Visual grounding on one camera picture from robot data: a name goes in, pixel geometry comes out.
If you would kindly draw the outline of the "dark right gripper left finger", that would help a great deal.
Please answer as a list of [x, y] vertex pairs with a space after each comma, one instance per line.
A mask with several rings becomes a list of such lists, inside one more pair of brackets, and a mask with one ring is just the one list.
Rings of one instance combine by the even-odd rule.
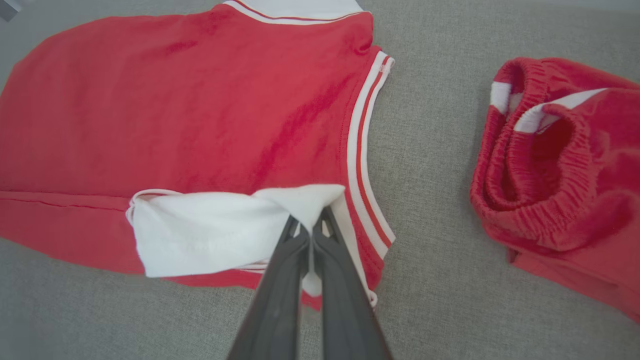
[[227, 360], [298, 360], [302, 279], [310, 235], [292, 216], [285, 223]]

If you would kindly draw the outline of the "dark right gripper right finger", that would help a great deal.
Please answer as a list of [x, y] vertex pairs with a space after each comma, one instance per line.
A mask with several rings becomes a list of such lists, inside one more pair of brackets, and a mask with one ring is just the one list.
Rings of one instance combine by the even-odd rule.
[[393, 360], [330, 207], [312, 230], [312, 259], [322, 285], [323, 360]]

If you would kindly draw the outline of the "red white-trimmed basketball jersey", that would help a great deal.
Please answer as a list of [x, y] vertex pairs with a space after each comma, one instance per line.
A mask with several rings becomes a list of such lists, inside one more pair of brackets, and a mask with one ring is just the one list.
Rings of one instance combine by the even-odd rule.
[[371, 306], [395, 236], [368, 177], [394, 59], [356, 0], [227, 0], [44, 39], [0, 94], [0, 238], [191, 287], [255, 289], [329, 207]]

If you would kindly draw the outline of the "red Bulls 23 shorts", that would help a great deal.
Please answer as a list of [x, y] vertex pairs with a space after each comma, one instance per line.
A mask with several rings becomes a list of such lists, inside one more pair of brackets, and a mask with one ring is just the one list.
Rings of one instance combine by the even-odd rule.
[[640, 324], [640, 82], [564, 58], [506, 61], [470, 202], [511, 265]]

